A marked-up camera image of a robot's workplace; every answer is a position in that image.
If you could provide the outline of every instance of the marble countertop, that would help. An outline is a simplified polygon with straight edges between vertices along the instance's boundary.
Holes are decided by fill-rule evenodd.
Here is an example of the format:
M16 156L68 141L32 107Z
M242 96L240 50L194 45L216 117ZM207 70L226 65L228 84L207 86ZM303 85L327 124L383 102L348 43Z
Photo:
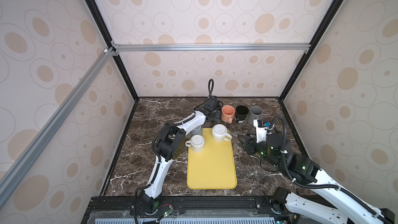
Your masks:
M225 105L259 106L263 109L262 118L271 121L276 115L283 115L281 107L275 99L264 98L219 98ZM119 159L106 196L130 196L135 194L137 187L145 186L154 166L155 155L151 149L151 142L156 133L168 122L176 122L191 114L192 108L203 99L199 98L143 98L138 102L130 129L124 141ZM245 134L256 129L245 121L242 124L222 122L231 132L232 149L234 152L235 169L238 185L234 189L192 190L187 186L188 149L183 152L171 165L164 180L163 196L255 196L272 195L277 187L284 187L296 192L296 187L280 173L270 173L260 167L259 157L247 155L240 147L238 134ZM207 122L203 127L212 127L214 123ZM300 153L296 141L289 128L288 139L292 142L292 149ZM273 167L266 162L262 166L268 170ZM310 190L299 189L301 195L314 195Z

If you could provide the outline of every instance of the aluminum frame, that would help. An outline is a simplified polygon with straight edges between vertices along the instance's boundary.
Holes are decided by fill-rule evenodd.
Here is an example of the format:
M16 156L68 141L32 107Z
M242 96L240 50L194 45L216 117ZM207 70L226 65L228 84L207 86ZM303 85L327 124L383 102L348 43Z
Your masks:
M112 55L116 55L112 47L108 47L105 51L106 53L103 53L91 66L0 182L0 210L72 112L88 87L90 87L100 70L105 66Z
M247 44L114 44L116 52L136 51L226 51L226 50L309 50L309 43Z

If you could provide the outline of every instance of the mug handle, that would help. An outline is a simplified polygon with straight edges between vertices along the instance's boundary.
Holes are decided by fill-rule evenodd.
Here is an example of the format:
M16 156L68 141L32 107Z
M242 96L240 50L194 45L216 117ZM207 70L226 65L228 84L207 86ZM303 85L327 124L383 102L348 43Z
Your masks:
M226 133L225 134L225 141L231 141L231 139L232 139L232 136L231 136L231 134L229 134L229 133Z

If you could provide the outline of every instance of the patterned wall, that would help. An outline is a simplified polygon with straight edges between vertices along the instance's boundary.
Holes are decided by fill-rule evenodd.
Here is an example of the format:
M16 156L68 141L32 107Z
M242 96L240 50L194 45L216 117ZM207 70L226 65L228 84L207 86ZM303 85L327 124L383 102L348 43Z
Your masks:
M285 104L310 157L398 214L398 0L347 0Z
M111 58L0 211L0 224L79 224L132 109Z
M332 0L97 0L121 44L305 42Z
M114 41L121 44L309 42L331 2L97 0ZM208 94L207 81L214 78L218 95L274 97L281 94L294 61L302 55L287 53L123 55L139 96L203 96ZM269 56L275 59L270 62Z
M0 0L0 178L104 46L82 0Z
M139 96L279 96L302 50L122 52Z

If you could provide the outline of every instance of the yellow tray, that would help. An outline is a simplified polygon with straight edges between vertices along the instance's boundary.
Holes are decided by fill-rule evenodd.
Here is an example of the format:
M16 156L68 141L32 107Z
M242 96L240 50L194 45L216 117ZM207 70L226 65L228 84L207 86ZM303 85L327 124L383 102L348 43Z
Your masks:
M233 189L237 185L231 141L217 142L212 128L203 128L205 148L188 149L187 185L190 189Z

